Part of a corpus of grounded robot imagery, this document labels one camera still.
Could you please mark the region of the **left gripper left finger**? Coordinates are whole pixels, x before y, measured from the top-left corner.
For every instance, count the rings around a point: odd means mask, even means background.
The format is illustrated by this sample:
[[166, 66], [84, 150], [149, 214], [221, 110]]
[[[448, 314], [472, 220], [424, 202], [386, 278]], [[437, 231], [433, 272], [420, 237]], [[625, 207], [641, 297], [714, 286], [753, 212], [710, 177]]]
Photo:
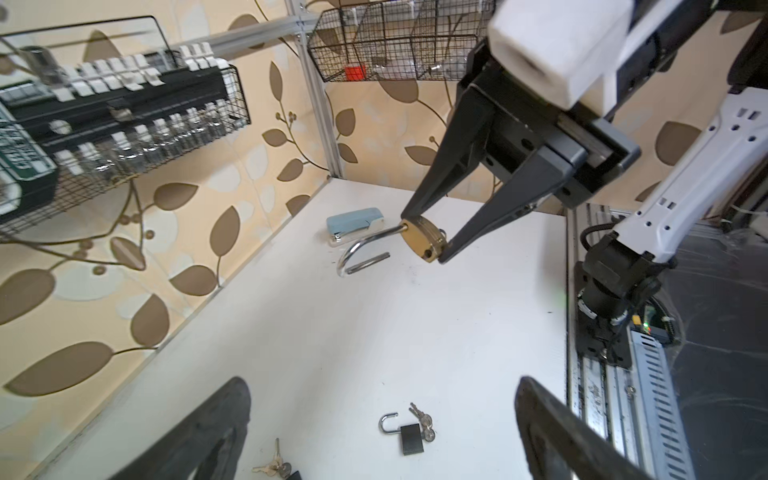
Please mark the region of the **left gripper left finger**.
[[115, 479], [233, 479], [247, 437], [251, 395], [233, 377]]

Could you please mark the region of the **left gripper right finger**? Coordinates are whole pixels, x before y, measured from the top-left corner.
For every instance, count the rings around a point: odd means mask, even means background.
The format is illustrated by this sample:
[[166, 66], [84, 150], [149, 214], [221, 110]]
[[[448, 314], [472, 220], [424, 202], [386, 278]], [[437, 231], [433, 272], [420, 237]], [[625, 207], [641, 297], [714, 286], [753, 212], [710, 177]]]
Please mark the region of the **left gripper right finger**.
[[648, 477], [534, 378], [520, 379], [514, 407], [534, 479]]

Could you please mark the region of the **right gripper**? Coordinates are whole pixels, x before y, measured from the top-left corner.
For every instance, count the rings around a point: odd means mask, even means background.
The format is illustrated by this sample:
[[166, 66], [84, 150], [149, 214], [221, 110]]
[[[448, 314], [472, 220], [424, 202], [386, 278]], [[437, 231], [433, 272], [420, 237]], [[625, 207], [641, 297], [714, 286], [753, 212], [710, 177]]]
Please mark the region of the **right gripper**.
[[589, 201], [640, 153], [584, 105], [564, 111], [539, 98], [501, 66], [484, 38], [467, 55], [452, 120], [401, 219], [425, 214], [480, 162], [505, 182], [448, 242], [438, 259], [446, 264], [549, 195], [571, 209]]

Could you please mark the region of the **brass padlock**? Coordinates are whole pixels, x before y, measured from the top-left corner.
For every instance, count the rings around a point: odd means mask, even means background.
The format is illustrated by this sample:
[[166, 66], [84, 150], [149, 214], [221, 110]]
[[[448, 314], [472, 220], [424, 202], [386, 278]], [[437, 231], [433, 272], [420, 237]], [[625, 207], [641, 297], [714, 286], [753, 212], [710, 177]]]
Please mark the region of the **brass padlock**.
[[415, 220], [401, 220], [394, 227], [354, 241], [337, 263], [337, 274], [340, 277], [353, 275], [389, 259], [390, 253], [383, 252], [354, 265], [349, 264], [354, 255], [363, 247], [393, 236], [400, 236], [412, 252], [427, 263], [437, 260], [447, 246], [445, 232], [428, 219], [418, 217]]

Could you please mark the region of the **black padlock with keys middle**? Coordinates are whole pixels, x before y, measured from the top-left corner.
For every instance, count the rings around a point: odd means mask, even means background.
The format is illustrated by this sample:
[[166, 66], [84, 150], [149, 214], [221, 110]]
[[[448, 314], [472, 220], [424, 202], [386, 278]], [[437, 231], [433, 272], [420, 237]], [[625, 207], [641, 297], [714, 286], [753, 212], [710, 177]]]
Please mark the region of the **black padlock with keys middle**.
[[403, 456], [422, 454], [426, 443], [432, 443], [436, 439], [436, 430], [432, 416], [411, 402], [408, 411], [414, 416], [415, 422], [401, 425], [397, 428], [388, 428], [387, 422], [396, 419], [398, 412], [382, 415], [378, 419], [378, 429], [383, 435], [394, 435], [400, 439], [400, 451]]

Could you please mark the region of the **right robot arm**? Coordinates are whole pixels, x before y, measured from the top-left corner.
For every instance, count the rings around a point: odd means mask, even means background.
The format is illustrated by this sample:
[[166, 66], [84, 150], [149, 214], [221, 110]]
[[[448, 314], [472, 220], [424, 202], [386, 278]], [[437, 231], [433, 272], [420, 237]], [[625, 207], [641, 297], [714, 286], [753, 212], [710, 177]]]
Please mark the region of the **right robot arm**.
[[[404, 208], [423, 214], [479, 165], [501, 188], [438, 254], [554, 196], [574, 208], [620, 177], [639, 147], [611, 117], [718, 10], [765, 13], [763, 1], [504, 1], [470, 51], [452, 119]], [[767, 153], [767, 27], [732, 65], [708, 127], [631, 216], [587, 250], [578, 301], [588, 318], [624, 326], [659, 289], [691, 227]]]

